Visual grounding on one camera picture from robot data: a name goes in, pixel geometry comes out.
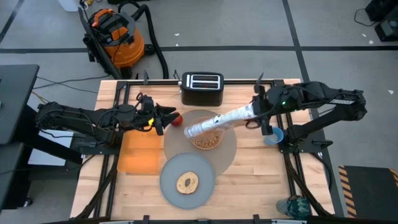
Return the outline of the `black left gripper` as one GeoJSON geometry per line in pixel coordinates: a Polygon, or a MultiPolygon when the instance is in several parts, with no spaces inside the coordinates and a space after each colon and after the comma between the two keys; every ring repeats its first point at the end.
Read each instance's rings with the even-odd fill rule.
{"type": "Polygon", "coordinates": [[[172,126],[180,126],[180,113],[174,112],[175,110],[175,107],[161,106],[159,104],[141,104],[141,109],[137,113],[139,115],[137,125],[143,132],[155,129],[156,134],[162,136],[164,134],[163,126],[170,124],[172,126]]]}

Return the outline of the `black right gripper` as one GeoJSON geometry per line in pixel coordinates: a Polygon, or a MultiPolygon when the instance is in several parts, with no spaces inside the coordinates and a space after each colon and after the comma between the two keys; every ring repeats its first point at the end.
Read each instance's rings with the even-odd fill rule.
{"type": "Polygon", "coordinates": [[[247,120],[246,128],[260,128],[263,136],[272,135],[273,130],[269,121],[275,105],[275,87],[272,86],[270,89],[265,91],[265,87],[261,85],[260,81],[257,81],[254,85],[254,92],[256,95],[253,96],[252,103],[253,111],[256,116],[253,120],[247,120]]]}

